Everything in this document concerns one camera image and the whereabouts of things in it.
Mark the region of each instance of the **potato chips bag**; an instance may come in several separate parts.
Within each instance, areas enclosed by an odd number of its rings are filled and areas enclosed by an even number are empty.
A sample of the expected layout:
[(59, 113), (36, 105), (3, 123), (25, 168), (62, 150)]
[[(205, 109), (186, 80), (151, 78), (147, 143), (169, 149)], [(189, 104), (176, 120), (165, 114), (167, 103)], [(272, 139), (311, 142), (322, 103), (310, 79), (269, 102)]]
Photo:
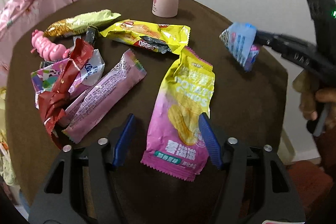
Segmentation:
[(198, 128), (214, 91), (212, 65), (189, 47), (167, 71), (157, 95), (141, 162), (174, 177), (193, 181), (208, 151)]

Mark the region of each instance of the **pink blanket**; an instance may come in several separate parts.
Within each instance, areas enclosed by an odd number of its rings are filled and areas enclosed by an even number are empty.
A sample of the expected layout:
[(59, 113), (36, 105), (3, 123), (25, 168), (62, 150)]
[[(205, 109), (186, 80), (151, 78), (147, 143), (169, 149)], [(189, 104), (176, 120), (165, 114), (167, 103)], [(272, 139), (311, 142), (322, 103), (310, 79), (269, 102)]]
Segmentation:
[(0, 15), (0, 87), (6, 86), (16, 42), (48, 15), (76, 0), (9, 0)]

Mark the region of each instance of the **light green wrapper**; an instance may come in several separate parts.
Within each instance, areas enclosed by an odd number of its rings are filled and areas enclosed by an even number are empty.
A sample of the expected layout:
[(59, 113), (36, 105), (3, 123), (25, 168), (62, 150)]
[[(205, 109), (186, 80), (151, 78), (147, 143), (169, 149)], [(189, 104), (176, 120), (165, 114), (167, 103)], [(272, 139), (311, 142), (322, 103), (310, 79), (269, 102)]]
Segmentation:
[(90, 12), (77, 15), (72, 18), (62, 19), (51, 24), (45, 31), (45, 37), (69, 37), (85, 33), (87, 26), (99, 27), (105, 23), (121, 16), (118, 13), (112, 13), (110, 10), (101, 10), (99, 12)]

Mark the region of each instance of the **pink snack wrapper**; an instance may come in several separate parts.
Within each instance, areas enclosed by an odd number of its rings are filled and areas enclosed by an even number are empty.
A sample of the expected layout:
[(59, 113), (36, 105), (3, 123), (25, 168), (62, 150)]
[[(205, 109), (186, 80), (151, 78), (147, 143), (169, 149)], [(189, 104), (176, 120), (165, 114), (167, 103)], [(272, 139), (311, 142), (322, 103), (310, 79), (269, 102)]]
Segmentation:
[[(39, 108), (39, 94), (51, 91), (58, 77), (64, 71), (69, 58), (55, 62), (47, 67), (31, 73), (31, 81), (35, 90), (35, 106)], [(79, 96), (83, 91), (95, 85), (101, 78), (105, 68), (99, 50), (94, 50), (90, 60), (84, 65), (69, 88), (70, 100)]]
[(83, 92), (58, 121), (72, 141), (79, 143), (133, 86), (146, 76), (146, 71), (128, 49), (120, 62), (99, 83)]
[(194, 181), (209, 156), (198, 118), (203, 112), (210, 115), (214, 82), (212, 65), (183, 48), (161, 83), (141, 163)]

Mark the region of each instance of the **pink toy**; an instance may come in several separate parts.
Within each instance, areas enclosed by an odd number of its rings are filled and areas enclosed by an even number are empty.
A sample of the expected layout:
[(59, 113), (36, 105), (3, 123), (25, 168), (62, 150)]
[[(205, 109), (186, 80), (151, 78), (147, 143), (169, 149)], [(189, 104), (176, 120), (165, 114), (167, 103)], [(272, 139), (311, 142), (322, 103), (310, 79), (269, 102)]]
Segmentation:
[(45, 61), (55, 61), (67, 58), (70, 50), (67, 49), (63, 44), (55, 44), (51, 42), (48, 38), (43, 37), (43, 32), (35, 30), (31, 34), (31, 44), (34, 49)]

